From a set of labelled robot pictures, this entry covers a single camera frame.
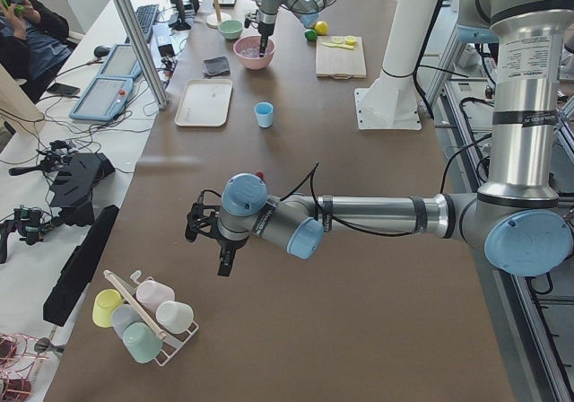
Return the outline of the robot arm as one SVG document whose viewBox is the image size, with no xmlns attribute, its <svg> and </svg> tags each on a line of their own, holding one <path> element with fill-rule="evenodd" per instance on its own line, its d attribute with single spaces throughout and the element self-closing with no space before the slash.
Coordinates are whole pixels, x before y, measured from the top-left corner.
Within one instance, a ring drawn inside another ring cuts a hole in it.
<svg viewBox="0 0 574 402">
<path fill-rule="evenodd" d="M 275 197 L 241 173 L 222 192 L 213 234 L 219 274 L 250 236 L 309 258 L 325 233 L 345 227 L 382 237 L 432 232 L 481 250 L 518 276 L 549 272 L 573 250 L 573 235 L 550 187 L 564 31 L 573 0 L 460 0 L 460 26 L 486 27 L 499 42 L 486 182 L 473 194 L 408 197 Z"/>
<path fill-rule="evenodd" d="M 299 21 L 310 28 L 318 20 L 318 14 L 336 0 L 259 0 L 255 22 L 260 34 L 258 55 L 265 55 L 268 40 L 274 34 L 277 14 L 281 7 L 293 13 Z"/>
</svg>

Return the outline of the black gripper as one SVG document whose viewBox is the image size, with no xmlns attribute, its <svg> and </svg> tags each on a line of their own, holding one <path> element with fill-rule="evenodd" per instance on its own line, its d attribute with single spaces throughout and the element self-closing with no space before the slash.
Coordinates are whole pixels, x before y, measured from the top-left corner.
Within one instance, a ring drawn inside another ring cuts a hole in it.
<svg viewBox="0 0 574 402">
<path fill-rule="evenodd" d="M 222 235 L 216 238 L 216 241 L 221 247 L 220 250 L 220 265 L 218 269 L 219 276 L 229 277 L 233 268 L 233 260 L 236 252 L 246 245 L 246 239 L 230 240 Z"/>
<path fill-rule="evenodd" d="M 274 24 L 260 22 L 258 24 L 257 30 L 261 35 L 259 43 L 259 57 L 269 56 L 271 54 L 271 39 L 269 39 L 274 34 Z"/>
</svg>

